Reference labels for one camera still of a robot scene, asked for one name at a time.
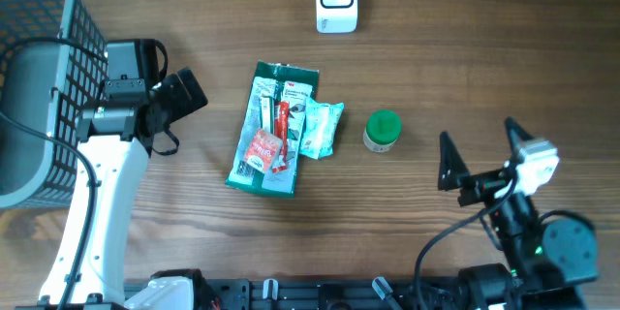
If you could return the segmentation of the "orange tissue packet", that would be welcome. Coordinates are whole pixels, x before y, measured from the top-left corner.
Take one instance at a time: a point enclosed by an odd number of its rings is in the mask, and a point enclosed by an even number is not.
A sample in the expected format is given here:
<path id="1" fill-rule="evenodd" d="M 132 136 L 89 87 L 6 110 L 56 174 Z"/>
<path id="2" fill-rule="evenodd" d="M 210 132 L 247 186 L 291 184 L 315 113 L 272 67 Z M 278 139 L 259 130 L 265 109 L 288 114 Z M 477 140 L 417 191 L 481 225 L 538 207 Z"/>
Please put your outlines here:
<path id="1" fill-rule="evenodd" d="M 264 129 L 252 137 L 243 161 L 256 171 L 267 173 L 280 153 L 282 141 Z"/>

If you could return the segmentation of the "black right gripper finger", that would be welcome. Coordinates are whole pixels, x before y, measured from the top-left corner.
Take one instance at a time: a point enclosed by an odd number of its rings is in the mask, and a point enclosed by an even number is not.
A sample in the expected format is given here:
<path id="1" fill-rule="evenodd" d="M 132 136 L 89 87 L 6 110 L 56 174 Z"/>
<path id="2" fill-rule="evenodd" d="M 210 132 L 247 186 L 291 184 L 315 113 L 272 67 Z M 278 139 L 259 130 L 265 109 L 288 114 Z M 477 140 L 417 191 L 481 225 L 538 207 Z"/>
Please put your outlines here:
<path id="1" fill-rule="evenodd" d="M 440 139 L 439 189 L 461 188 L 469 177 L 469 170 L 462 160 L 450 134 L 444 131 Z"/>
<path id="2" fill-rule="evenodd" d="M 522 151 L 535 139 L 525 131 L 512 117 L 504 121 L 506 134 L 511 148 L 511 161 L 517 164 L 524 162 Z"/>

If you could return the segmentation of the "green 3M cleaner package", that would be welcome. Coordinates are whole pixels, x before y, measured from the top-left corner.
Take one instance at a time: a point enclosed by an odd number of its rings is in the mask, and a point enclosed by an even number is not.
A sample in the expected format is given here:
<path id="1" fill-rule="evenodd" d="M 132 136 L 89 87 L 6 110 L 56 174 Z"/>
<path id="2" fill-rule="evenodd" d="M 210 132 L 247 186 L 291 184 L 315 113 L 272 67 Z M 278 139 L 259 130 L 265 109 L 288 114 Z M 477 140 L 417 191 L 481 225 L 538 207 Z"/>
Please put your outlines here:
<path id="1" fill-rule="evenodd" d="M 299 147 L 301 136 L 305 130 L 306 102 L 316 95 L 318 82 L 319 72 L 316 70 L 280 63 L 260 62 L 257 64 L 232 169 L 225 181 L 226 185 L 262 196 L 292 198 L 295 195 L 300 157 Z M 259 172 L 243 161 L 252 137 L 261 129 L 261 96 L 271 96 L 274 101 L 274 136 L 276 136 L 275 125 L 278 117 L 278 104 L 281 101 L 290 103 L 288 168 L 277 173 L 272 172 L 272 167 L 267 173 Z"/>

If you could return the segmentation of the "green narrow box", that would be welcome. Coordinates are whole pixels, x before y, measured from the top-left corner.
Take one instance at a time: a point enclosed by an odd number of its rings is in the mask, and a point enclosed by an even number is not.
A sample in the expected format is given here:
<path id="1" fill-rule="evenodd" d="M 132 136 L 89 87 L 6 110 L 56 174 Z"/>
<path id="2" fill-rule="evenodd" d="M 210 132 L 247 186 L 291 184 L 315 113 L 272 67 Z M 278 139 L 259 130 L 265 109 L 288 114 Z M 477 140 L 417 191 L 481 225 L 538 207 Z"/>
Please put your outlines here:
<path id="1" fill-rule="evenodd" d="M 260 97 L 261 128 L 268 133 L 274 132 L 274 101 L 271 96 Z"/>

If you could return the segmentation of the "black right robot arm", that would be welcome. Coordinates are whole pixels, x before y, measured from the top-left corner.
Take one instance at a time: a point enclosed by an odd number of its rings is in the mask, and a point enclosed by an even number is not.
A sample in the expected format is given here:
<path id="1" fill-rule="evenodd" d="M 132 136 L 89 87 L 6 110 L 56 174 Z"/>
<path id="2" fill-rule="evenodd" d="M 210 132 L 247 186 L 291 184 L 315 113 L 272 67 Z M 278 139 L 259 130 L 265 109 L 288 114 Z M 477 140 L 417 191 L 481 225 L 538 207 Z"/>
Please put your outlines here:
<path id="1" fill-rule="evenodd" d="M 461 309 L 582 309 L 581 284 L 599 276 L 591 221 L 568 210 L 540 213 L 532 200 L 559 164 L 557 147 L 506 119 L 511 156 L 497 169 L 469 172 L 450 135 L 440 135 L 438 187 L 461 206 L 481 203 L 483 228 L 506 263 L 463 268 L 453 297 Z"/>

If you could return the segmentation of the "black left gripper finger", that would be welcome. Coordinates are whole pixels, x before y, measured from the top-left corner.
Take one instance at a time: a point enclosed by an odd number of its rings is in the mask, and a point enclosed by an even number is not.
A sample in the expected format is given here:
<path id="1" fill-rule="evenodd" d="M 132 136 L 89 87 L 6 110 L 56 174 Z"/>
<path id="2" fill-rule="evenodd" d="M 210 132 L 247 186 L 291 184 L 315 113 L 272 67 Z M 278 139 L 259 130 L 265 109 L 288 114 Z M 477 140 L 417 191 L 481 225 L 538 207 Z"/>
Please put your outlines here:
<path id="1" fill-rule="evenodd" d="M 182 84 L 180 98 L 182 110 L 196 111 L 205 107 L 208 100 L 193 72 L 189 68 L 184 68 L 177 74 Z"/>
<path id="2" fill-rule="evenodd" d="M 192 112 L 192 97 L 179 74 L 171 74 L 153 87 L 153 99 L 166 121 L 176 121 Z"/>

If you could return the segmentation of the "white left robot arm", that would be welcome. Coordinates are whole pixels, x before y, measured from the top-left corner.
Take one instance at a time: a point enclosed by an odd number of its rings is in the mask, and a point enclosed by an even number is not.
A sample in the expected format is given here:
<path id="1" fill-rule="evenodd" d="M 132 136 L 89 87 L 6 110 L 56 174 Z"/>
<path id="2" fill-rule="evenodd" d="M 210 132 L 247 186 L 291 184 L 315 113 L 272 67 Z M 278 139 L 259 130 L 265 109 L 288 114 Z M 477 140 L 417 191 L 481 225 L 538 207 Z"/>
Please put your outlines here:
<path id="1" fill-rule="evenodd" d="M 141 79 L 112 80 L 104 96 L 78 120 L 73 198 L 38 309 L 123 308 L 129 226 L 153 139 L 208 103 L 188 68 L 152 87 Z"/>

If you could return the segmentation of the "green lid jar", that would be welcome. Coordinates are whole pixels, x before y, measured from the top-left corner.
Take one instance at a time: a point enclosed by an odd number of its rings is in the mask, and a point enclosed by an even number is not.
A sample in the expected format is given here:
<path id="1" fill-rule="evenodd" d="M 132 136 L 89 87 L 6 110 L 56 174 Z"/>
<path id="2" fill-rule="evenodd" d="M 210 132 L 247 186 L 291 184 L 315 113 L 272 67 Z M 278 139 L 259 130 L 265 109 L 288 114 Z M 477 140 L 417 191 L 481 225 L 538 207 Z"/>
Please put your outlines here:
<path id="1" fill-rule="evenodd" d="M 373 152 L 383 153 L 391 150 L 402 132 L 402 123 L 396 112 L 380 109 L 368 118 L 364 133 L 364 145 Z"/>

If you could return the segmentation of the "mint flushable wipes pack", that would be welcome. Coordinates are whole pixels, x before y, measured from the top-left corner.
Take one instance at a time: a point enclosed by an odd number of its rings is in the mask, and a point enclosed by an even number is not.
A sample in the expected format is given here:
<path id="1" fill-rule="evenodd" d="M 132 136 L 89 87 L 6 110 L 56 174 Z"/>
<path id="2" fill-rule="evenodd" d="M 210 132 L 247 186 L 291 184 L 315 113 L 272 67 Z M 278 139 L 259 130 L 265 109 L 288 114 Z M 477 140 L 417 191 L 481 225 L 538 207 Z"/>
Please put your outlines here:
<path id="1" fill-rule="evenodd" d="M 319 160 L 333 154 L 335 132 L 344 108 L 344 103 L 318 103 L 312 98 L 307 100 L 305 130 L 299 147 L 301 155 Z"/>

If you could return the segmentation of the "red stick sachet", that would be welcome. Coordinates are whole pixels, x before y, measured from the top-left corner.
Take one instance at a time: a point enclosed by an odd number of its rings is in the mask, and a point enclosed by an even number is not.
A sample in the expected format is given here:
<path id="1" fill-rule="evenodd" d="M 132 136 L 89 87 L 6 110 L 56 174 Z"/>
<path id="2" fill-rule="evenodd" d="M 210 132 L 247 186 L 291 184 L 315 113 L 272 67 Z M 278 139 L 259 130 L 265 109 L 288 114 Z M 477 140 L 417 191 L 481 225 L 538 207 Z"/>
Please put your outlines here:
<path id="1" fill-rule="evenodd" d="M 289 130 L 289 108 L 290 103 L 281 101 L 278 104 L 278 117 L 275 125 L 276 136 L 282 141 L 282 146 L 278 158 L 274 161 L 272 166 L 272 172 L 277 173 L 285 171 L 288 168 L 287 165 L 287 153 L 288 153 L 288 130 Z"/>

